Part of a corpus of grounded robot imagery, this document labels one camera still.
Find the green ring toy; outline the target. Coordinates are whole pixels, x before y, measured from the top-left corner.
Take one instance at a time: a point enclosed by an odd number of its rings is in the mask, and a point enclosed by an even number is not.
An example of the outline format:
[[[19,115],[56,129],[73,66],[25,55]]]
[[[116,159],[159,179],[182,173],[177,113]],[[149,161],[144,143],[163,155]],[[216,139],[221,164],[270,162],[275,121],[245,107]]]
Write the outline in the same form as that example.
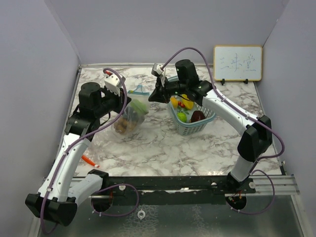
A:
[[[148,113],[147,105],[142,103],[142,102],[140,102],[139,100],[131,101],[130,105],[138,113],[143,113],[143,114],[147,114]]]

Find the dark purple grape bunch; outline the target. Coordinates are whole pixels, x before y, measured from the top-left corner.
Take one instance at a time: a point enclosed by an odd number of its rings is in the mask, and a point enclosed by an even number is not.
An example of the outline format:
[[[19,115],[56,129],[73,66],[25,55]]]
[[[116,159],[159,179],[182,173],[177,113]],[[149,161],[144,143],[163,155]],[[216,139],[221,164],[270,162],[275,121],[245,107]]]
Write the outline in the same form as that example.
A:
[[[138,123],[138,121],[141,118],[141,116],[135,110],[128,110],[126,112],[126,114],[127,114],[127,121],[128,122]]]

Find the clear blue-zipper bag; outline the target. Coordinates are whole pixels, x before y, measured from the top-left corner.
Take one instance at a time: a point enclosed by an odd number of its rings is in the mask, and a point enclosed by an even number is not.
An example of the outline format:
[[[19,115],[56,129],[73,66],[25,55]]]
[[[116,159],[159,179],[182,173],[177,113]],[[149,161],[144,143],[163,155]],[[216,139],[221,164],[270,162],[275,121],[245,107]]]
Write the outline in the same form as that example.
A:
[[[149,113],[150,93],[139,84],[134,90],[128,91],[131,101],[126,105],[122,116],[112,125],[112,130],[120,135],[129,135],[135,132],[145,121]]]

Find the brown longan bunch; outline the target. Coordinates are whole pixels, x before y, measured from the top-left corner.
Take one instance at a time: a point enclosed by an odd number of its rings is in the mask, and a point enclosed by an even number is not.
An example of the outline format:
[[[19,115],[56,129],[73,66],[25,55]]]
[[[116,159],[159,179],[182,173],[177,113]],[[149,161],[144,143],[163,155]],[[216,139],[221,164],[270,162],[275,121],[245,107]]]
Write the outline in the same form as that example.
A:
[[[115,132],[126,135],[135,130],[137,123],[131,120],[127,120],[125,118],[120,118],[118,121],[114,123]]]

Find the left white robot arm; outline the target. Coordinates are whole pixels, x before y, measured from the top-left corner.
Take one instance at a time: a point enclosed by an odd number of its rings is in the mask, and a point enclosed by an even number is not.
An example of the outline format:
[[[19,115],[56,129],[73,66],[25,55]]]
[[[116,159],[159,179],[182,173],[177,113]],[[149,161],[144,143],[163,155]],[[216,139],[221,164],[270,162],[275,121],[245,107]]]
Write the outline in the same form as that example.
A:
[[[101,130],[100,119],[112,111],[121,116],[130,100],[125,86],[101,87],[96,82],[81,86],[78,107],[67,120],[53,167],[37,193],[26,197],[25,204],[36,217],[68,226],[84,200],[93,193],[108,191],[108,173],[95,169],[73,187],[70,184],[83,153]]]

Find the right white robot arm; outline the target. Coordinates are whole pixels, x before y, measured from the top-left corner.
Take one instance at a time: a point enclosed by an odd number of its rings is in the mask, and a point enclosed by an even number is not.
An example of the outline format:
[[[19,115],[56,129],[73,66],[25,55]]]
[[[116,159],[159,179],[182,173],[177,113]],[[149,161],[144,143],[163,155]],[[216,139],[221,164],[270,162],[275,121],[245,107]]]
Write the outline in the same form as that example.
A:
[[[175,95],[187,95],[197,105],[213,111],[228,122],[241,136],[237,146],[239,156],[227,176],[227,188],[238,193],[257,159],[272,144],[271,120],[243,110],[224,97],[211,82],[200,80],[195,65],[188,59],[175,64],[177,80],[169,81],[162,73],[162,65],[154,64],[152,75],[156,76],[155,89],[149,96],[150,102],[169,103]]]

